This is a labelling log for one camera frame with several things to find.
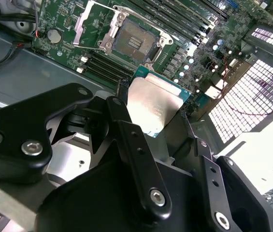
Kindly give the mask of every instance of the black bracket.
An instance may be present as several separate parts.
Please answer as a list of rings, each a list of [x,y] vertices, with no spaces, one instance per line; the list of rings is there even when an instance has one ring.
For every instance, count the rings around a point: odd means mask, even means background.
[[[72,83],[0,109],[0,180],[40,180],[62,118],[85,107],[92,97],[89,89]]]

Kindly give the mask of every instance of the ram slot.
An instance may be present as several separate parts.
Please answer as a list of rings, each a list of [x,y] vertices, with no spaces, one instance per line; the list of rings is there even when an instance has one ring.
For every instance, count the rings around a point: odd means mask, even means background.
[[[99,63],[100,65],[107,66],[109,70],[112,70],[115,73],[118,73],[122,76],[132,76],[133,72],[123,68],[122,66],[116,64],[115,62],[106,59],[105,57],[101,56],[98,53],[92,54],[92,61]]]
[[[201,21],[194,15],[186,13],[186,11],[184,11],[185,15],[179,14],[175,10],[165,5],[162,0],[145,0],[145,1],[148,2],[148,4],[152,5],[153,7],[155,7],[156,9],[158,9],[160,12],[165,13],[169,17],[172,17],[173,19],[178,19],[177,22],[179,24],[182,24],[183,26],[193,27],[194,30],[196,31],[198,31],[200,27],[204,27],[203,21]]]
[[[136,0],[129,0],[129,2],[133,3],[135,6],[141,8],[143,11],[145,11],[147,14],[151,15],[153,17],[152,20],[156,21],[156,22],[159,22],[160,25],[161,24],[164,24],[165,26],[163,27],[163,29],[165,29],[168,33],[172,34],[171,33],[171,30],[169,30],[168,28],[171,28],[172,30],[176,31],[177,34],[181,35],[183,38],[186,38],[187,40],[189,41],[194,41],[194,35],[190,33],[190,35],[186,35],[183,33],[182,30],[178,29],[178,28],[174,28],[172,25],[170,25],[169,22],[165,22],[164,19],[162,20],[163,23],[161,21],[158,20],[158,17],[157,17],[157,11],[152,9],[150,6],[146,6],[144,3],[139,3],[138,1]]]
[[[179,0],[174,0],[178,5],[185,9],[191,9],[196,12],[198,15],[207,18],[211,14],[216,15],[218,18],[223,21],[227,21],[229,16],[221,11],[219,8],[214,6],[212,3],[207,2],[206,0],[187,0],[185,3],[180,2]]]
[[[172,12],[169,8],[163,6],[161,2],[156,0],[144,0],[144,2],[146,2],[149,6],[157,10],[159,14],[161,14],[163,17],[166,17],[169,20],[173,20],[174,22],[176,22],[176,24],[181,25],[186,30],[189,30],[194,34],[200,32],[198,25],[195,27],[194,23],[191,23],[186,19],[181,18],[181,16],[179,16],[178,14],[174,14],[174,12]]]
[[[159,0],[162,2],[162,4],[165,7],[168,7],[178,15],[181,15],[183,18],[189,19],[191,22],[194,22],[196,25],[199,26],[209,26],[210,22],[207,19],[204,19],[200,15],[197,15],[194,11],[189,10],[187,11],[186,9],[183,10],[183,8],[176,4],[176,2],[172,0]]]
[[[85,72],[85,75],[86,73],[89,73],[91,75],[94,75],[104,81],[107,81],[108,83],[112,84],[112,85],[117,85],[118,83],[118,80],[115,80],[115,79],[112,79],[110,78],[110,76],[108,74],[105,74],[105,73],[102,73],[100,70],[96,70],[94,68],[91,68],[91,67],[87,67],[86,68],[86,72]]]

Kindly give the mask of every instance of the capacitor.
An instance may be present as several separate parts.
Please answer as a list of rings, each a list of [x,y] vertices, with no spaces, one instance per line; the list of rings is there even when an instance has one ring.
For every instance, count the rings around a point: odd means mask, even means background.
[[[51,29],[47,32],[47,38],[52,44],[57,44],[61,41],[62,37],[58,30]]]
[[[218,40],[217,41],[217,45],[222,45],[223,44],[223,40]]]
[[[192,57],[187,57],[187,61],[189,62],[189,64],[194,63],[194,59]]]
[[[200,80],[197,76],[194,76],[193,79],[195,80],[195,82],[198,82]]]

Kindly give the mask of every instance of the black mechanical arm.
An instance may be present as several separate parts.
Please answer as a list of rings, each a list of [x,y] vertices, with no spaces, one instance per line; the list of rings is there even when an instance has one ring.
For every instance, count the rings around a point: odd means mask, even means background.
[[[0,109],[0,181],[38,183],[52,146],[76,132],[90,134],[91,169],[47,196],[35,231],[273,232],[273,210],[230,158],[213,162],[190,137],[185,171],[159,162],[124,101],[79,84]]]

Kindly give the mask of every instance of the metal sheet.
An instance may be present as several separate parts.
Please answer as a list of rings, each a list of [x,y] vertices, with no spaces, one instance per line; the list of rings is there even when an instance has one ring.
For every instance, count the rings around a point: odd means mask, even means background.
[[[11,40],[0,32],[0,58],[6,55]],[[12,104],[68,83],[82,84],[93,94],[98,90],[113,93],[79,73],[23,50],[13,62],[0,69],[0,102]]]
[[[144,78],[135,78],[129,87],[127,108],[132,122],[152,137],[162,131],[182,105],[183,100],[174,92]]]

